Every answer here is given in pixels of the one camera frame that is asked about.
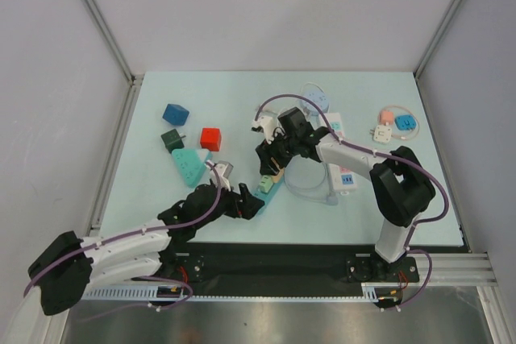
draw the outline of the power strip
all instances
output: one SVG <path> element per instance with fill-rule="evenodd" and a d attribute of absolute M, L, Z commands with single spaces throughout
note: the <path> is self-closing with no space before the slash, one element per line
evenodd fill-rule
<path fill-rule="evenodd" d="M 342 124 L 340 113 L 325 113 L 324 115 L 330 122 L 331 128 L 340 138 L 343 139 L 344 125 Z M 326 123 L 320 115 L 317 117 L 317 119 L 320 126 L 326 126 Z M 334 193 L 340 193 L 344 195 L 358 188 L 356 185 L 356 176 L 353 171 L 335 164 L 328 164 L 328 172 L 330 187 Z"/>

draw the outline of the colored block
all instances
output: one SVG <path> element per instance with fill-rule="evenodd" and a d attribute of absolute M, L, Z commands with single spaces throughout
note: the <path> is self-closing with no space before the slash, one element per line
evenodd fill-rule
<path fill-rule="evenodd" d="M 172 125 L 181 126 L 185 125 L 189 114 L 190 112 L 181 105 L 168 104 L 164 110 L 163 119 Z"/>
<path fill-rule="evenodd" d="M 193 189 L 204 175 L 205 162 L 211 158 L 211 152 L 206 149 L 174 149 L 172 158 L 186 185 Z"/>
<path fill-rule="evenodd" d="M 281 183 L 283 183 L 284 178 L 282 177 L 280 181 L 278 181 L 276 184 L 272 186 L 272 188 L 268 191 L 268 193 L 262 193 L 260 190 L 260 186 L 256 187 L 254 193 L 252 195 L 254 197 L 257 197 L 258 199 L 261 199 L 264 201 L 265 205 L 258 211 L 257 215 L 260 215 L 265 211 L 267 208 L 267 205 L 270 203 L 270 201 L 273 199 L 274 195 L 276 195 L 277 190 L 280 188 Z"/>
<path fill-rule="evenodd" d="M 411 131 L 418 125 L 414 117 L 412 117 L 410 114 L 397 116 L 394 121 L 396 122 L 396 126 L 400 131 Z"/>
<path fill-rule="evenodd" d="M 218 128 L 202 128 L 201 147 L 212 152 L 220 151 L 220 143 L 223 137 Z"/>
<path fill-rule="evenodd" d="M 273 187 L 273 179 L 271 176 L 262 176 L 261 177 L 261 180 L 260 180 L 260 183 L 258 184 L 258 189 L 262 192 L 262 193 L 268 193 L 271 188 Z"/>
<path fill-rule="evenodd" d="M 161 135 L 161 139 L 169 152 L 172 152 L 174 149 L 185 147 L 185 144 L 183 144 L 183 140 L 181 139 L 181 135 L 177 133 L 177 129 L 172 129 L 167 133 L 163 133 Z"/>
<path fill-rule="evenodd" d="M 394 124 L 394 113 L 390 110 L 382 110 L 380 112 L 380 124 L 381 125 L 393 125 Z"/>

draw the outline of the white power cord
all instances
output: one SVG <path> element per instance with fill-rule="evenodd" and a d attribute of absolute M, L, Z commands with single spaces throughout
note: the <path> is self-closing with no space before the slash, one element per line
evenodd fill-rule
<path fill-rule="evenodd" d="M 322 177 L 321 181 L 319 183 L 317 183 L 317 185 L 315 185 L 313 187 L 299 187 L 290 181 L 291 177 L 289 177 L 289 173 L 288 173 L 288 171 L 290 169 L 292 169 L 295 159 L 296 158 L 291 160 L 289 165 L 285 168 L 285 173 L 284 173 L 285 187 L 295 197 L 299 197 L 300 199 L 303 199 L 305 201 L 312 201 L 314 203 L 323 203 L 323 204 L 328 204 L 328 205 L 336 205 L 338 203 L 337 196 L 335 195 L 335 193 L 332 193 L 331 191 L 328 192 L 328 194 L 324 197 L 312 197 L 311 195 L 306 194 L 310 191 L 314 191 L 316 189 L 321 188 L 323 186 L 323 184 L 327 181 L 327 177 L 328 177 L 327 165 L 325 163 L 322 164 L 322 166 L 324 167 L 324 176 Z"/>

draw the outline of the light blue table surface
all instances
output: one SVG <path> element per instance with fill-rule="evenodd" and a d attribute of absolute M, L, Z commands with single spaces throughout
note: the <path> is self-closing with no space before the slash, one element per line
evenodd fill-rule
<path fill-rule="evenodd" d="M 263 135 L 250 130 L 256 107 L 279 93 L 299 93 L 306 82 L 321 85 L 331 100 L 331 111 L 340 112 L 346 136 L 378 150 L 411 147 L 423 167 L 444 182 L 435 145 L 411 73 L 341 72 L 178 72 L 147 73 L 123 146 L 101 234 L 108 235 L 153 219 L 191 189 L 181 179 L 160 136 L 172 126 L 161 118 L 168 103 L 190 111 L 184 132 L 186 147 L 198 147 L 201 129 L 222 131 L 222 148 L 214 161 L 234 165 L 231 183 L 244 182 L 252 191 L 259 180 L 260 162 L 255 147 Z M 377 124 L 379 110 L 386 105 L 406 106 L 417 115 L 421 130 L 410 141 L 393 139 L 384 146 L 374 143 L 369 130 Z M 272 108 L 297 106 L 292 98 L 276 100 Z M 321 165 L 297 160 L 293 176 L 317 184 Z M 316 244 L 374 244 L 383 217 L 377 208 L 371 184 L 358 177 L 358 189 L 340 197 L 339 205 L 303 201 L 283 184 L 265 212 L 251 221 L 222 217 L 198 231 L 198 242 L 267 242 Z M 201 182 L 208 181 L 208 173 Z M 424 217 L 441 212 L 443 200 L 437 193 Z M 420 226 L 413 244 L 462 246 L 459 224 L 453 209 L 441 221 Z"/>

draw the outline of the purple cable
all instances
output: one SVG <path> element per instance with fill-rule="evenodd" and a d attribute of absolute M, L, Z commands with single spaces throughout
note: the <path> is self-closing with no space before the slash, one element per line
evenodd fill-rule
<path fill-rule="evenodd" d="M 149 227 L 147 231 L 161 231 L 161 230 L 174 230 L 174 229 L 180 229 L 183 227 L 189 227 L 196 223 L 202 222 L 204 219 L 210 216 L 210 214 L 213 212 L 215 207 L 218 205 L 218 201 L 220 200 L 220 195 L 222 193 L 222 184 L 220 181 L 220 176 L 217 173 L 217 170 L 215 169 L 214 164 L 206 162 L 206 165 L 210 167 L 211 171 L 215 174 L 215 179 L 217 180 L 217 196 L 215 197 L 215 200 L 213 202 L 213 205 L 199 218 L 194 219 L 193 221 L 187 222 L 187 223 L 180 223 L 178 225 L 170 225 L 170 226 L 156 226 L 156 227 Z M 141 235 L 142 230 L 133 230 L 128 231 L 124 234 L 115 235 L 114 237 L 105 239 L 102 241 L 102 246 L 109 245 L 110 243 L 119 241 L 120 239 L 125 239 L 129 237 L 133 237 L 135 235 Z M 58 260 L 52 262 L 50 265 L 48 265 L 45 269 L 40 271 L 32 280 L 29 282 L 29 284 L 25 287 L 25 291 L 23 292 L 23 296 L 25 297 L 29 291 L 32 289 L 32 287 L 39 281 L 43 276 L 45 276 L 49 271 L 51 271 L 54 267 L 57 267 L 61 265 L 64 261 L 71 259 L 75 257 L 76 255 L 79 255 L 81 253 L 93 250 L 97 247 L 97 243 L 92 243 L 91 245 L 88 245 L 86 247 L 82 247 L 81 249 L 77 249 L 75 251 L 72 251 L 68 253 L 67 255 L 63 255 Z"/>
<path fill-rule="evenodd" d="M 182 288 L 187 288 L 188 289 L 188 296 L 186 296 L 186 297 L 184 297 L 184 298 L 182 298 L 182 299 L 180 299 L 178 301 L 175 301 L 171 305 L 162 306 L 162 307 L 160 307 L 160 310 L 169 310 L 171 308 L 175 308 L 178 305 L 181 305 L 181 304 L 185 303 L 189 298 L 191 298 L 194 295 L 194 290 L 190 287 L 190 285 L 188 285 L 186 282 L 183 282 L 183 281 L 171 280 L 169 278 L 154 277 L 154 276 L 144 276 L 144 277 L 140 277 L 140 279 L 141 280 L 149 280 L 149 281 L 169 282 L 171 284 L 176 284 L 176 285 L 181 286 Z M 144 304 L 144 303 L 141 303 L 141 302 L 133 302 L 131 304 L 122 305 L 122 306 L 120 306 L 118 308 L 115 308 L 115 309 L 112 309 L 112 310 L 108 310 L 106 312 L 102 312 L 102 313 L 96 314 L 96 315 L 91 316 L 91 317 L 82 318 L 82 319 L 79 320 L 79 322 L 80 323 L 85 323 L 85 322 L 89 322 L 89 321 L 92 321 L 92 320 L 97 320 L 98 318 L 109 316 L 112 313 L 116 313 L 116 312 L 119 312 L 119 311 L 124 310 L 124 309 L 138 308 L 138 307 L 140 307 L 140 308 L 142 308 L 142 307 L 149 308 L 149 305 L 148 305 L 148 303 Z"/>
<path fill-rule="evenodd" d="M 446 194 L 446 190 L 444 189 L 444 187 L 439 183 L 439 181 L 432 174 L 430 174 L 426 169 L 424 169 L 420 165 L 417 165 L 416 163 L 414 163 L 414 162 L 412 162 L 410 160 L 406 160 L 406 159 L 403 159 L 402 157 L 398 157 L 398 156 L 395 156 L 395 155 L 390 155 L 389 153 L 375 152 L 372 149 L 369 149 L 369 148 L 366 148 L 366 147 L 362 147 L 360 145 L 356 145 L 356 144 L 353 144 L 353 143 L 349 143 L 348 141 L 346 141 L 344 139 L 342 139 L 342 140 L 339 139 L 339 136 L 335 133 L 333 128 L 331 128 L 330 122 L 328 121 L 328 119 L 324 115 L 324 113 L 321 110 L 321 108 L 319 108 L 310 99 L 308 99 L 306 97 L 303 97 L 303 96 L 299 96 L 297 94 L 278 94 L 277 96 L 270 97 L 269 99 L 265 100 L 265 102 L 263 104 L 261 104 L 260 107 L 258 108 L 258 111 L 256 112 L 255 120 L 257 120 L 259 118 L 262 109 L 267 104 L 269 104 L 271 101 L 277 100 L 278 98 L 284 98 L 284 97 L 297 98 L 297 99 L 303 100 L 303 101 L 308 102 L 309 104 L 311 104 L 318 111 L 318 113 L 321 115 L 322 120 L 326 124 L 326 126 L 327 126 L 328 130 L 330 131 L 331 135 L 333 137 L 335 137 L 335 139 L 337 141 L 339 141 L 341 144 L 345 145 L 346 147 L 350 147 L 352 149 L 356 149 L 357 151 L 362 151 L 362 152 L 367 153 L 369 155 L 375 155 L 376 154 L 376 155 L 378 155 L 380 157 L 384 157 L 386 159 L 391 159 L 391 160 L 394 160 L 394 161 L 396 161 L 398 163 L 404 163 L 404 164 L 408 165 L 409 167 L 412 167 L 412 168 L 416 169 L 417 171 L 421 172 L 424 176 L 426 176 L 428 179 L 430 179 L 430 181 L 432 183 L 435 184 L 435 187 L 437 187 L 437 189 L 441 192 L 441 195 L 443 195 L 443 200 L 444 200 L 443 212 L 440 215 L 438 215 L 437 217 L 434 217 L 434 218 L 420 219 L 420 220 L 415 221 L 412 224 L 412 226 L 410 227 L 410 231 L 409 231 L 409 233 L 407 235 L 407 239 L 406 239 L 405 244 L 404 244 L 405 248 L 407 248 L 409 246 L 410 239 L 412 238 L 412 235 L 414 234 L 414 231 L 415 231 L 415 227 L 417 225 L 419 225 L 421 223 L 436 222 L 436 221 L 439 221 L 439 220 L 443 219 L 446 216 L 446 214 L 447 214 L 447 212 L 448 212 L 448 210 L 450 208 L 450 201 L 448 199 L 448 195 Z"/>

